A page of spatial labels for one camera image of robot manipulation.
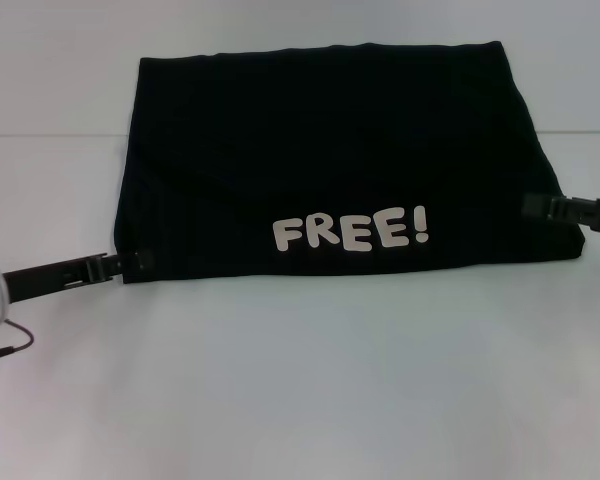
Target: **black cloth bag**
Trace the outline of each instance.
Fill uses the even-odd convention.
[[[412,272],[580,256],[503,47],[142,59],[115,225],[125,282]]]

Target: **white table surface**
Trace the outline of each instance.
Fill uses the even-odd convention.
[[[501,39],[600,197],[600,0],[0,1],[0,267],[112,252],[141,56]],[[600,479],[600,235],[572,262],[109,283],[15,304],[0,480]],[[19,332],[0,328],[0,346]]]

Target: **black cable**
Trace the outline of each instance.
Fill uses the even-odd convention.
[[[20,330],[21,332],[24,332],[29,337],[29,341],[20,347],[0,348],[0,358],[6,357],[7,355],[11,355],[12,353],[21,352],[25,348],[29,348],[31,345],[33,345],[35,337],[33,336],[33,333],[31,333],[28,329],[26,329],[22,325],[18,325],[17,323],[12,322],[11,320],[5,320],[4,323]]]
[[[27,335],[27,337],[29,337],[29,341],[20,347],[15,347],[13,349],[14,352],[21,352],[25,348],[29,348],[31,345],[33,345],[33,342],[36,341],[36,337],[33,336],[33,333],[31,333],[30,330],[23,327],[22,325],[18,325],[16,322],[12,322],[9,319],[5,320],[4,323],[6,323],[7,325],[11,325],[13,328],[17,328],[21,332],[24,332]]]

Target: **robotic arm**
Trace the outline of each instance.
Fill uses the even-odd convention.
[[[522,205],[522,216],[542,222],[586,225],[591,230],[600,232],[600,200],[527,194]],[[152,263],[148,253],[112,256],[100,254],[4,275],[0,273],[0,324],[7,323],[30,337],[29,343],[22,347],[1,348],[0,357],[16,353],[33,343],[31,332],[7,319],[9,304],[107,282],[123,271],[146,271],[152,268]]]

